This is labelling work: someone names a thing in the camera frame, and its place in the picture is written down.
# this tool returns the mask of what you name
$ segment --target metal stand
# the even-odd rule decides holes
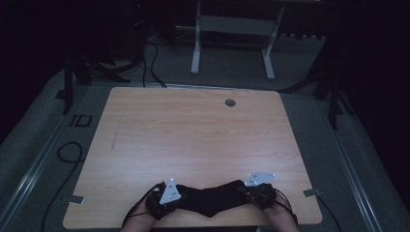
[[[265,64],[267,78],[275,78],[274,69],[272,68],[271,52],[275,38],[278,34],[284,7],[280,7],[276,20],[250,19],[238,17],[223,17],[201,14],[201,1],[196,2],[196,25],[195,25],[195,48],[193,50],[192,74],[199,73],[199,61],[201,55],[200,34],[201,31],[215,31],[235,34],[248,34],[269,36],[269,44],[262,49],[262,57]]]
[[[73,67],[70,57],[64,63],[64,101],[63,114],[66,115],[73,105]]]
[[[344,72],[343,66],[337,64],[333,67],[330,67],[328,70],[317,74],[315,76],[309,76],[305,80],[292,85],[286,89],[278,90],[279,93],[290,94],[296,90],[299,90],[314,81],[319,81],[316,89],[313,92],[314,97],[317,100],[324,100],[331,91],[331,99],[329,106],[329,121],[334,130],[337,130],[336,116],[337,116],[337,99],[338,91],[340,88],[340,79]]]

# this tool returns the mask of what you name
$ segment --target wooden table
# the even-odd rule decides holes
[[[234,106],[225,101],[232,99]],[[70,204],[67,228],[120,227],[129,208],[154,184],[205,189],[251,171],[275,173],[302,224],[322,216],[298,145],[276,92],[217,89],[114,88]],[[264,225],[251,205],[207,218],[177,210],[156,227]]]

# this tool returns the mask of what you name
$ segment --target black cable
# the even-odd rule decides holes
[[[136,216],[141,216],[141,215],[146,215],[149,214],[149,212],[141,213],[141,214],[136,214],[136,215],[131,215],[130,218],[136,217]]]
[[[125,76],[125,75],[128,75],[128,74],[130,74],[130,73],[133,73],[133,72],[135,72],[135,71],[137,71],[140,67],[141,67],[141,65],[142,65],[142,60],[141,61],[139,61],[137,64],[136,64],[136,66],[134,66],[134,67],[132,67],[131,69],[129,69],[129,70],[116,70],[117,68],[114,68],[114,69],[110,69],[111,71],[113,71],[113,72],[115,72],[115,73],[117,73],[118,75],[120,75],[120,76]],[[87,65],[87,68],[88,69],[90,69],[90,74],[91,75],[93,75],[93,76],[96,76],[96,77],[101,77],[101,75],[103,75],[103,73],[101,73],[99,70],[97,70],[97,69],[95,69],[94,67],[92,67],[92,66],[88,66]]]
[[[350,107],[350,105],[347,103],[347,101],[344,99],[342,95],[338,95],[338,98],[341,100],[341,103],[343,103],[344,107],[346,108],[347,112],[351,115],[356,115],[356,112]]]
[[[289,205],[289,207],[287,207],[287,206],[285,206],[284,204],[278,202],[276,199],[274,200],[274,203],[280,205],[287,213],[289,213],[289,215],[290,215],[291,217],[293,217],[293,219],[295,220],[295,224],[298,225],[298,220],[297,220],[295,214],[293,214],[292,206],[290,205],[289,200],[288,200],[287,197],[283,194],[283,192],[281,192],[280,190],[277,190],[277,189],[275,189],[275,190],[276,190],[277,192],[279,192],[280,195],[286,200],[286,202],[287,202],[287,204]],[[268,199],[268,200],[271,199],[271,198],[269,198],[268,196],[263,195],[263,194],[260,194],[260,193],[258,194],[258,196],[262,196],[263,198],[266,198],[266,199]]]
[[[69,145],[75,145],[78,147],[79,153],[78,153],[78,158],[77,160],[69,160],[69,159],[64,159],[61,156],[61,150],[63,150],[63,148],[69,146]],[[54,203],[55,199],[57,198],[58,194],[60,193],[60,191],[64,188],[64,186],[66,185],[66,183],[69,181],[69,179],[72,177],[72,175],[74,174],[75,170],[77,169],[78,165],[82,162],[85,161],[85,159],[82,158],[82,148],[81,145],[79,145],[79,143],[77,142],[68,142],[64,145],[62,145],[58,151],[57,151],[57,157],[59,160],[63,161],[63,162],[67,162],[67,163],[74,163],[73,169],[70,172],[70,174],[67,176],[66,180],[64,180],[63,184],[60,186],[60,188],[55,192],[54,196],[51,198],[51,201],[48,203],[47,208],[45,209],[45,212],[43,214],[43,219],[42,219],[42,225],[41,225],[41,231],[44,232],[45,231],[45,220],[47,218],[48,212],[51,208],[51,205]]]
[[[142,55],[142,64],[144,65],[144,73],[142,74],[142,86],[145,88],[145,74],[147,73],[147,62],[145,61],[144,55]]]
[[[154,189],[159,188],[161,186],[161,184],[156,184],[154,185],[152,188],[150,188],[147,192],[145,192],[145,194],[141,197],[141,199],[139,199],[138,202],[135,203],[135,205],[133,206],[138,206],[139,204],[141,204],[141,202],[151,193],[153,192]]]
[[[336,218],[336,216],[334,215],[334,213],[331,211],[331,209],[329,209],[329,207],[325,204],[325,202],[322,200],[322,198],[320,198],[318,195],[316,195],[316,198],[323,204],[323,206],[326,208],[326,210],[329,212],[329,214],[332,216],[332,218],[334,219],[336,225],[337,225],[337,229],[339,232],[341,232],[341,227],[340,224],[338,223],[338,220]]]
[[[90,67],[93,67],[94,70],[99,71],[103,75],[117,81],[117,82],[126,82],[130,83],[130,80],[124,79],[123,77],[117,75],[115,72],[109,70],[108,68],[104,67],[102,64],[88,58],[83,54],[78,54],[79,57],[83,60],[84,63],[88,64]]]
[[[157,56],[158,56],[158,47],[157,47],[154,43],[151,43],[151,42],[149,42],[149,41],[147,41],[147,44],[153,46],[153,47],[155,48],[155,50],[156,50],[156,51],[155,51],[155,55],[154,55],[154,59],[153,59],[153,61],[151,62],[151,66],[150,66],[150,68],[149,68],[149,70],[151,71],[151,75],[153,76],[153,78],[156,79],[156,81],[161,85],[162,88],[166,88],[165,83],[163,83],[163,81],[160,80],[160,78],[154,73],[154,63],[155,63],[155,61],[156,61],[156,59],[157,59]]]
[[[115,72],[115,73],[123,73],[126,71],[129,71],[130,69],[134,68],[135,66],[137,66],[139,63],[141,62],[141,60],[136,59],[135,57],[132,57],[131,61],[124,66],[120,66],[120,67],[116,67],[116,68],[112,68],[110,69],[111,71]]]

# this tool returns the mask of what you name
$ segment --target hand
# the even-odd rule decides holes
[[[150,212],[150,215],[157,219],[160,220],[161,218],[171,214],[178,208],[179,201],[173,201],[166,203],[162,205],[160,203],[161,201],[161,196],[162,196],[163,190],[161,191],[152,191],[151,194],[147,196],[145,206]]]
[[[277,198],[277,192],[271,184],[262,184],[256,187],[238,188],[247,199],[248,203],[254,205],[260,210],[274,206],[274,200]]]
[[[278,192],[276,200],[286,206],[287,209],[291,209],[289,202],[280,192]],[[279,204],[275,204],[272,208],[263,210],[263,213],[278,232],[299,232],[298,225],[295,223],[293,216]]]
[[[151,230],[157,220],[148,214],[145,201],[146,198],[133,210],[132,216],[138,216],[130,217],[121,232],[148,232]]]

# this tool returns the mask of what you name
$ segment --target black fabric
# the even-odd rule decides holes
[[[162,182],[162,187],[159,187],[159,191],[154,190],[151,194],[148,195],[147,200],[145,201],[145,206],[148,209],[149,214],[160,220],[161,218],[169,215],[178,208],[179,201],[172,201],[162,205],[160,203],[161,197],[163,195],[163,190],[166,188],[164,182]]]
[[[142,196],[141,199],[138,200],[138,202],[136,202],[136,203],[130,208],[130,210],[127,212],[126,217],[125,217],[124,220],[123,220],[123,224],[121,225],[121,228],[123,228],[124,225],[126,225],[127,221],[128,221],[131,217],[138,216],[138,215],[133,215],[133,214],[132,214],[133,211],[135,210],[135,208],[136,208],[139,204],[141,204],[141,202],[142,202],[149,194],[151,194],[151,193],[154,191],[154,189],[159,189],[159,188],[161,188],[161,185],[162,185],[162,183],[159,183],[159,184],[154,185],[151,189],[149,189],[147,192],[145,192],[145,194]]]
[[[277,199],[277,191],[271,184],[262,184],[256,187],[240,188],[239,191],[245,196],[248,203],[260,210],[272,208]]]
[[[78,47],[111,62],[95,1],[0,2],[0,142]]]
[[[179,209],[197,212],[206,217],[238,206],[248,204],[244,195],[238,191],[245,186],[242,181],[234,181],[215,188],[196,189],[177,185],[184,196],[178,205]]]

